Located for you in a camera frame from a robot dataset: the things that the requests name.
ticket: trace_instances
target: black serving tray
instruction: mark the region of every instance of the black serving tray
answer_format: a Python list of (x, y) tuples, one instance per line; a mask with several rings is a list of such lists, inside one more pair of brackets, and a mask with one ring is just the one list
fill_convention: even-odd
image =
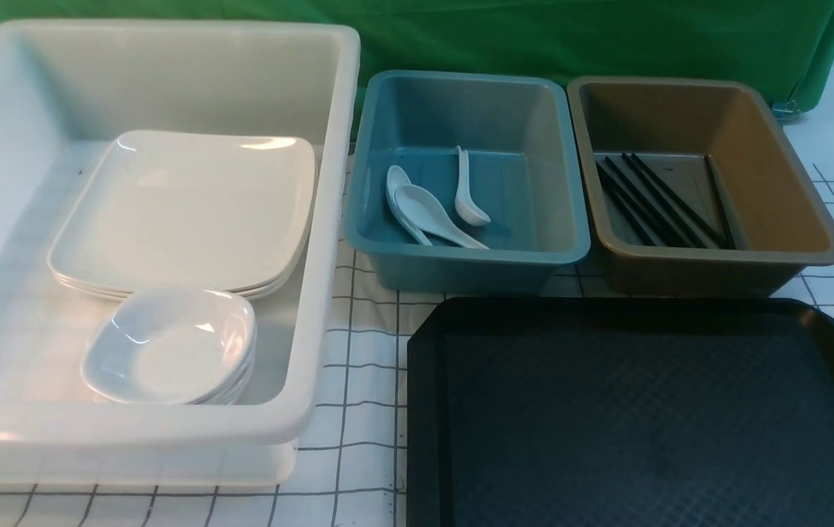
[(457, 298), (408, 344), (409, 527), (834, 527), (834, 320)]

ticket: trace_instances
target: textured tray surface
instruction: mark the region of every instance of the textured tray surface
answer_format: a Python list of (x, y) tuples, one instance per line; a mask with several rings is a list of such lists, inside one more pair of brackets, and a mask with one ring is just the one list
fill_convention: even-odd
[(526, 307), (437, 340), (455, 525), (834, 525), (831, 343), (801, 321)]

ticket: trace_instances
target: plastic bin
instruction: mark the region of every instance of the plastic bin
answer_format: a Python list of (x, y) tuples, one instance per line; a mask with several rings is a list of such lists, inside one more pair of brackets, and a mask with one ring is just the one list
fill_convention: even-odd
[[(276, 485), (316, 407), (357, 84), (357, 33), (220, 20), (0, 26), (0, 483)], [(290, 135), (316, 150), (306, 258), (253, 303), (238, 404), (95, 404), (79, 364), (117, 303), (62, 287), (46, 255), (128, 130)]]
[[(455, 147), (468, 150), (472, 197), (491, 223), (455, 213)], [(491, 250), (420, 246), (387, 205), (387, 169), (401, 166), (457, 225)], [(387, 71), (368, 84), (346, 204), (346, 237), (389, 289), (537, 294), (590, 237), (563, 89), (520, 77)]]
[[(761, 97), (725, 81), (581, 78), (567, 88), (595, 233), (615, 291), (768, 296), (805, 266), (834, 264), (834, 220)], [(737, 250), (645, 247), (603, 192), (594, 160), (638, 153)], [(718, 167), (717, 186), (702, 156)]]

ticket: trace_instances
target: brown plastic bin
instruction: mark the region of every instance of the brown plastic bin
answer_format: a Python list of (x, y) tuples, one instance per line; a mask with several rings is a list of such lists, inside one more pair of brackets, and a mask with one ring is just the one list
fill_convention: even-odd
[[(573, 81), (567, 95), (595, 234), (615, 291), (768, 296), (806, 266), (834, 264), (834, 220), (751, 88), (725, 81), (585, 77)], [(719, 219), (713, 196), (720, 196), (737, 250), (638, 242), (602, 190), (593, 162), (606, 156), (620, 161), (621, 153), (641, 156), (714, 228)], [(707, 155), (717, 189), (705, 171)]]

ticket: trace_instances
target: black chopstick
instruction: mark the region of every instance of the black chopstick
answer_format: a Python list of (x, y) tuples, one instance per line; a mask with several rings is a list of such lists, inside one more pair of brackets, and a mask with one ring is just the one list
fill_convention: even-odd
[(722, 233), (726, 237), (727, 249), (736, 249), (735, 238), (732, 237), (732, 229), (729, 227), (729, 216), (726, 214), (726, 204), (722, 201), (721, 194), (719, 194), (719, 186), (717, 179), (715, 179), (715, 167), (712, 166), (712, 159), (709, 156), (704, 156), (704, 164), (707, 165), (707, 176), (710, 180), (712, 196), (715, 198), (715, 208), (717, 208), (719, 213), (719, 225), (721, 225)]
[(641, 227), (641, 223), (638, 220), (635, 220), (635, 217), (632, 216), (630, 211), (628, 211), (628, 206), (625, 205), (622, 199), (622, 193), (625, 191), (622, 190), (621, 187), (618, 186), (617, 183), (614, 182), (613, 179), (608, 177), (608, 174), (602, 170), (602, 167), (598, 167), (600, 170), (600, 180), (602, 183), (602, 189), (605, 190), (608, 199), (615, 205), (615, 208), (618, 209), (619, 212), (622, 213), (622, 217), (625, 218), (625, 221), (628, 222), (628, 226), (631, 227), (631, 230), (637, 235), (638, 239), (641, 240), (642, 244), (646, 244), (647, 246), (654, 247), (655, 243), (654, 240), (651, 239), (651, 236), (648, 236), (648, 233)]
[(644, 171), (640, 167), (638, 167), (638, 165), (635, 164), (630, 157), (628, 157), (628, 154), (622, 154), (622, 160), (624, 160), (625, 164), (627, 164), (631, 171), (635, 173), (635, 176), (637, 176), (638, 179), (641, 180), (641, 184), (644, 185), (645, 189), (648, 189), (648, 192), (651, 193), (651, 196), (654, 197), (655, 201), (657, 201), (658, 204), (660, 204), (661, 208), (664, 209), (664, 212), (669, 217), (671, 217), (671, 220), (674, 221), (674, 224), (677, 225), (678, 229), (680, 229), (681, 232), (684, 233), (684, 236), (687, 237), (687, 240), (689, 240), (690, 245), (692, 247), (695, 247), (695, 249), (705, 249), (705, 247), (707, 247), (707, 244), (705, 244), (704, 241), (700, 240), (700, 236), (697, 236), (697, 233), (695, 233), (693, 228), (690, 227), (684, 221), (684, 217), (680, 216), (680, 213), (678, 213), (677, 210), (674, 210), (674, 207), (671, 206), (670, 201), (667, 201), (667, 198), (665, 198), (661, 195), (661, 193), (658, 192), (658, 189), (654, 186), (654, 183), (652, 183), (651, 180), (648, 179), (648, 176), (644, 175)]
[(623, 171), (615, 165), (614, 161), (611, 160), (610, 157), (605, 157), (605, 164), (607, 164), (608, 167), (615, 173), (615, 176), (618, 176), (621, 183), (624, 184), (625, 189), (628, 189), (628, 192), (631, 193), (631, 196), (634, 197), (639, 204), (641, 204), (641, 207), (644, 207), (644, 210), (647, 211), (647, 216), (652, 219), (651, 221), (645, 219), (644, 222), (658, 234), (658, 237), (660, 237), (665, 244), (669, 247), (690, 247), (687, 241), (684, 240), (683, 236), (680, 236), (680, 233), (677, 233), (677, 231), (674, 230), (674, 227), (671, 227), (671, 224), (664, 219), (664, 216), (661, 216), (657, 208), (651, 204), (651, 201), (648, 201), (647, 198), (644, 197), (644, 194), (641, 194), (641, 191), (631, 183), (631, 180), (625, 176), (625, 173), (623, 173)]
[(678, 196), (673, 189), (671, 189), (671, 187), (664, 183), (664, 181), (658, 177), (653, 170), (651, 170), (651, 167), (647, 166), (647, 164), (645, 164), (637, 154), (631, 154), (631, 160), (635, 161), (638, 167), (641, 167), (641, 169), (648, 174), (648, 177), (650, 177), (651, 180), (654, 181), (654, 183), (656, 183), (658, 187), (663, 190), (664, 193), (671, 198), (671, 200), (674, 201), (674, 203), (677, 203), (677, 206), (680, 207), (685, 214), (687, 214), (689, 219), (693, 220), (693, 222), (697, 224), (697, 227), (699, 227), (701, 231), (706, 233), (707, 236), (710, 237), (717, 246), (719, 246), (719, 249), (727, 249), (728, 244), (726, 243), (726, 240), (722, 236), (719, 236), (717, 231), (714, 231), (712, 227), (710, 227), (709, 223), (702, 219), (700, 214), (697, 214), (697, 211), (693, 210), (693, 207), (687, 204), (687, 201), (682, 200), (681, 197)]
[(602, 189), (611, 190), (609, 195), (614, 195), (617, 197), (618, 201), (621, 201), (621, 203), (617, 203), (617, 206), (621, 204), (619, 209), (622, 211), (622, 214), (625, 215), (625, 220), (627, 220), (628, 225), (630, 225), (632, 230), (635, 231), (638, 238), (641, 238), (641, 243), (647, 244), (647, 246), (651, 247), (657, 246), (657, 244), (654, 243), (654, 239), (652, 239), (651, 236), (648, 236), (647, 231), (641, 227), (641, 223), (639, 223), (636, 217), (633, 216), (634, 214), (637, 214), (641, 217), (644, 223), (650, 226), (647, 213), (645, 213), (641, 207), (638, 207), (638, 204), (631, 199), (631, 196), (628, 195), (624, 189), (622, 189), (620, 184), (615, 182), (613, 177), (608, 175), (607, 171), (602, 168), (601, 164), (595, 163), (595, 167), (598, 169), (598, 178), (600, 178), (600, 182), (602, 183)]

